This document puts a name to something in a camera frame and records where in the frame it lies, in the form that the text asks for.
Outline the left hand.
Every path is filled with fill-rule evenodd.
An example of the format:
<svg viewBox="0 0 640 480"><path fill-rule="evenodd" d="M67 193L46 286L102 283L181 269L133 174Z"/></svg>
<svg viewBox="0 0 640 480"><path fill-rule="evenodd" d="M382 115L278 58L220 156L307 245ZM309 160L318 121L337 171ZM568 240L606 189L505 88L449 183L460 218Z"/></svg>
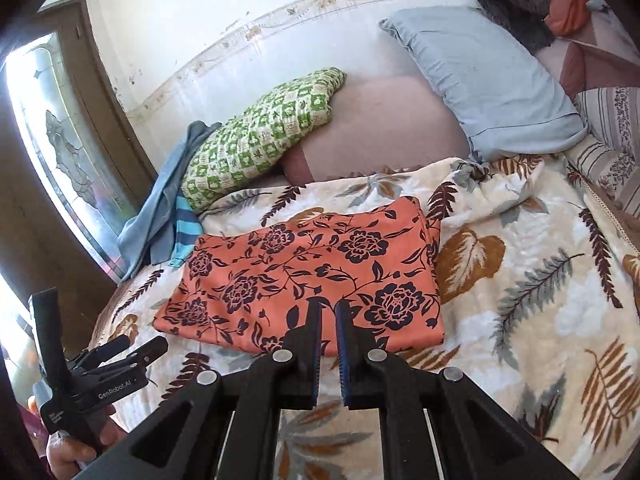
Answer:
<svg viewBox="0 0 640 480"><path fill-rule="evenodd" d="M127 437L127 433L112 419L116 413L114 405L107 405L107 421L100 433L101 445L107 450ZM50 475L55 479L73 479L80 471L79 464L96 459L96 450L72 437L62 436L59 432L50 434L46 446L46 459Z"/></svg>

